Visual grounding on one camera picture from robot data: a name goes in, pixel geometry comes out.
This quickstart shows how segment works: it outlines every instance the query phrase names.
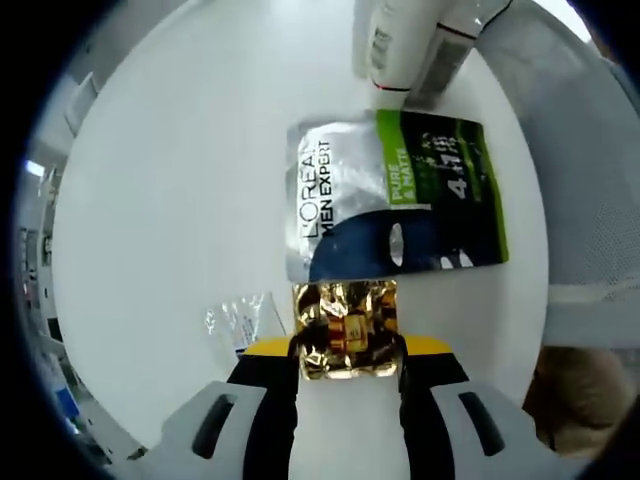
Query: gold wrapper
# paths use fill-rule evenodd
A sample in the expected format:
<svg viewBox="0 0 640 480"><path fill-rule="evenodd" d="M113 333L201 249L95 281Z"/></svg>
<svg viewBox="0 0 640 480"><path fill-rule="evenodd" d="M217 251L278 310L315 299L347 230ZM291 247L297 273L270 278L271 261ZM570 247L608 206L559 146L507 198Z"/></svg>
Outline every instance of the gold wrapper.
<svg viewBox="0 0 640 480"><path fill-rule="evenodd" d="M293 295L305 378L395 373L396 282L302 284Z"/></svg>

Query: round white table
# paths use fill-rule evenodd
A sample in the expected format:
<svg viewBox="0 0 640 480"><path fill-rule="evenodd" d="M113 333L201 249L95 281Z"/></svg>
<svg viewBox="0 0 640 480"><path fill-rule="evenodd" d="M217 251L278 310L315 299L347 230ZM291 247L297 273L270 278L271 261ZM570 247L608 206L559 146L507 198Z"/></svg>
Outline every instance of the round white table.
<svg viewBox="0 0 640 480"><path fill-rule="evenodd" d="M83 382L146 446L158 442L167 416L221 376L203 323L207 307L271 291L283 323L293 326L284 270L285 132L305 117L369 106L366 83L351 73L352 11L345 0L189 4L118 67L73 144L53 237L60 326ZM399 278L400 326L449 342L472 378L521 402L548 288L534 166L477 52L436 113L484 124L510 260ZM311 391L331 391L320 408L335 404L354 422L376 415L367 410L377 408L371 388L397 396L392 382L376 379L319 385L301 385L299 430L305 405L322 395ZM347 391L349 406L340 401ZM397 423L397 411L392 417ZM331 413L331 421L345 420ZM368 458L385 457L388 446L378 447L368 448Z"/></svg>

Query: gold foil packet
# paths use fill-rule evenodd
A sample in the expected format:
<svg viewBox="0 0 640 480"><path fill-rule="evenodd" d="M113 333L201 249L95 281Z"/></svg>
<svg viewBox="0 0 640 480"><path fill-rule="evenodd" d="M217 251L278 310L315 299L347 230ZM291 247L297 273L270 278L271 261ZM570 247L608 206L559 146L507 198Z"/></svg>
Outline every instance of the gold foil packet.
<svg viewBox="0 0 640 480"><path fill-rule="evenodd" d="M323 282L293 289L300 369L307 379L395 373L396 282Z"/></svg>

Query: white table surface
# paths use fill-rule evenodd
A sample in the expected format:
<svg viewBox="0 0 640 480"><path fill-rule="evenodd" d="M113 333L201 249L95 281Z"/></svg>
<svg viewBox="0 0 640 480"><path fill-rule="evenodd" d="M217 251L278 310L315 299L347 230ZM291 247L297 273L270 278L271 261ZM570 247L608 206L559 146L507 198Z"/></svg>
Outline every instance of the white table surface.
<svg viewBox="0 0 640 480"><path fill-rule="evenodd" d="M271 291L283 322L293 325L284 270L285 131L305 117L368 106L367 88L350 70L352 10L345 0L181 8L118 67L73 144L53 237L60 326L83 382L146 446L157 443L168 415L221 376L203 324L208 306ZM484 124L511 258L399 278L400 326L448 341L472 378L521 402L548 287L534 166L477 52L438 113ZM317 385L301 386L299 437ZM345 407L341 392L375 410L370 389L387 392L382 398L393 387L365 379L321 390L332 392L338 411L366 423L375 411L360 409L355 397ZM318 402L314 409L327 405ZM397 410L390 417L397 423ZM345 438L357 434L345 431ZM387 448L369 448L369 458L378 449L384 458Z"/></svg>

